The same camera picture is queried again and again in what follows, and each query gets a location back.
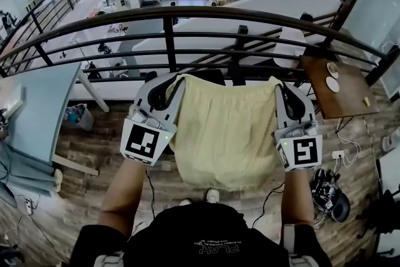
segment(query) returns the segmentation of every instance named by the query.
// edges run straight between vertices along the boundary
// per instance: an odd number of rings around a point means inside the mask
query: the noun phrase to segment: wood plank flooring
[[[366,122],[375,152],[379,157],[381,137],[400,125],[400,110],[398,103],[392,104],[388,100],[380,83],[373,87],[373,91],[379,103],[380,113],[366,117]],[[129,104],[109,103],[109,105],[111,108],[109,114],[103,113],[97,107],[90,108],[95,117],[94,128],[90,133],[62,127],[56,149],[56,153],[60,156],[98,169],[100,175],[94,177],[62,168],[64,182],[61,192],[54,194],[52,198],[42,197],[33,215],[64,261],[68,261],[81,227],[96,223],[103,196],[123,161],[123,157],[119,154],[119,143],[123,119],[128,113]],[[334,168],[331,152],[335,150],[345,150],[349,159],[352,159],[355,148],[351,144],[339,142],[334,133],[336,121],[325,121],[321,118],[321,114],[318,115],[318,121],[319,130],[324,136],[323,166]],[[375,162],[363,119],[355,118],[341,131],[341,135],[358,142],[362,147],[362,155],[350,168],[342,166],[340,169],[342,176],[339,185],[351,202],[349,219],[343,224],[326,219],[316,231],[322,247],[334,266],[344,266],[345,262],[358,255],[360,249],[367,249],[368,252],[373,250],[375,241],[373,232],[370,231],[363,239],[356,239],[356,235],[362,231],[363,223],[356,221],[355,216],[367,206],[366,195],[371,193],[376,197],[378,192]],[[156,191],[157,213],[178,205],[184,198],[202,199],[204,196],[204,191],[193,191],[185,187],[172,158],[163,158],[156,167],[151,168],[150,176]],[[278,166],[261,190],[221,192],[221,202],[243,213],[250,226],[259,216],[267,193],[279,186],[283,179],[284,171]],[[275,242],[279,241],[281,230],[281,196],[272,194],[266,205],[266,215],[256,226]],[[135,225],[140,224],[140,228],[147,226],[153,219],[151,200],[151,189],[145,181],[135,222]],[[1,202],[0,234],[15,227],[23,214],[23,198],[18,197],[18,201],[20,209]],[[0,243],[13,245],[17,242],[15,231],[10,231],[8,236],[8,242],[2,239]],[[27,266],[54,266],[61,260],[29,218],[22,221],[19,229],[19,249],[26,256]]]

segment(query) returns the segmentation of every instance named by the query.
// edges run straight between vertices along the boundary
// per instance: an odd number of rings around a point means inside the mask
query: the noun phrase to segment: yellow cloth
[[[261,187],[279,159],[271,133],[277,129],[274,88],[281,82],[271,77],[257,86],[225,87],[183,77],[170,147],[185,184],[228,191]]]

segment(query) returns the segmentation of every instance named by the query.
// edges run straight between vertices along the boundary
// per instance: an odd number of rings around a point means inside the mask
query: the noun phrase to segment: trash bin
[[[90,131],[93,128],[94,118],[86,104],[67,107],[64,120],[72,127]]]

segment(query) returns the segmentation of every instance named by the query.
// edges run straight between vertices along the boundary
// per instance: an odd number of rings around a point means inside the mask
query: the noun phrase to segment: white desk
[[[109,108],[98,95],[80,63],[53,66],[16,74],[0,80],[0,95],[7,97],[22,86],[24,104],[9,119],[9,136],[5,142],[22,154],[98,176],[98,171],[76,164],[55,154],[59,130],[69,94],[77,79],[89,91],[104,112]]]

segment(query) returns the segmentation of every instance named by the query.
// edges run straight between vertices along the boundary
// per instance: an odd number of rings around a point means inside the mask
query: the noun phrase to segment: sneaker
[[[192,202],[190,201],[190,199],[184,199],[181,201],[181,203],[179,204],[180,206],[186,206],[187,204],[191,204]]]
[[[56,193],[59,193],[60,192],[60,190],[61,190],[61,183],[62,183],[62,181],[63,181],[63,178],[64,178],[64,176],[63,176],[63,174],[62,174],[62,172],[61,172],[61,170],[60,169],[56,169],[55,171],[54,171],[54,178],[55,178],[55,186],[54,186],[54,191],[56,192]]]
[[[215,189],[210,189],[207,192],[206,200],[207,200],[208,203],[218,204],[218,202],[219,202],[219,191],[215,190]]]

